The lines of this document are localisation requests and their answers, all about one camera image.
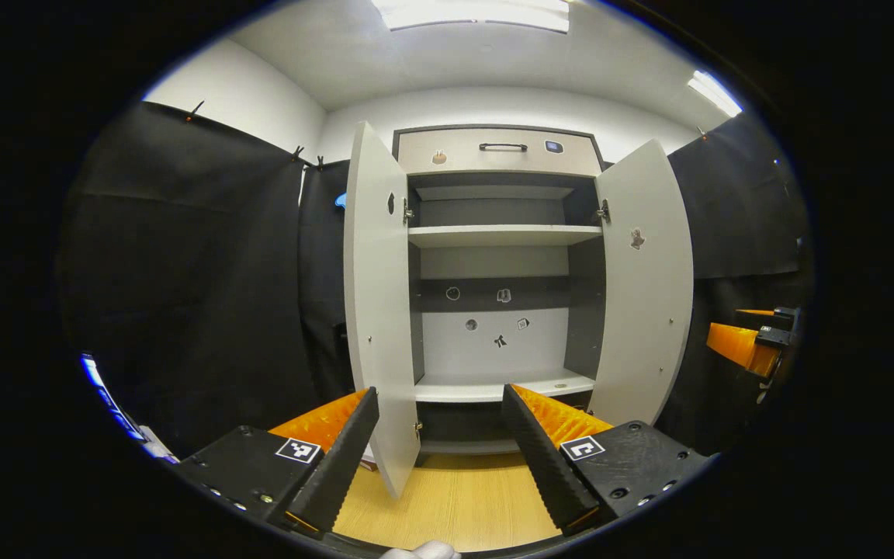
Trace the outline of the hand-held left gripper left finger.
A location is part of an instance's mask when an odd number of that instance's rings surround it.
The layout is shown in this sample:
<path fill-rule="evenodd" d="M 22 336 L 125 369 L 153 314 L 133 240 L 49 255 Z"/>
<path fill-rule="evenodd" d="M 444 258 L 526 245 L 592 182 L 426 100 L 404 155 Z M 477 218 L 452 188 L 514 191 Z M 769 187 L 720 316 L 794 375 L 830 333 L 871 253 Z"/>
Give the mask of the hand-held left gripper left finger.
<path fill-rule="evenodd" d="M 334 528 L 377 421 L 379 398 L 369 387 L 269 431 L 239 425 L 176 468 L 260 523 L 321 538 Z"/>

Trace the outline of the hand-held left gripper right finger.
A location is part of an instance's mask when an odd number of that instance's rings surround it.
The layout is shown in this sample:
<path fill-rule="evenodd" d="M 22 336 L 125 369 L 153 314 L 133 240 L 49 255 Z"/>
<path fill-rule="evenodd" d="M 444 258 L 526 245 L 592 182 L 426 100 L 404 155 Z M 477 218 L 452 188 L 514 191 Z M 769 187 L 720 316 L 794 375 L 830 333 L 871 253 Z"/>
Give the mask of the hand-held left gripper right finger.
<path fill-rule="evenodd" d="M 649 509 L 716 463 L 646 422 L 612 425 L 515 384 L 501 417 L 564 536 Z"/>

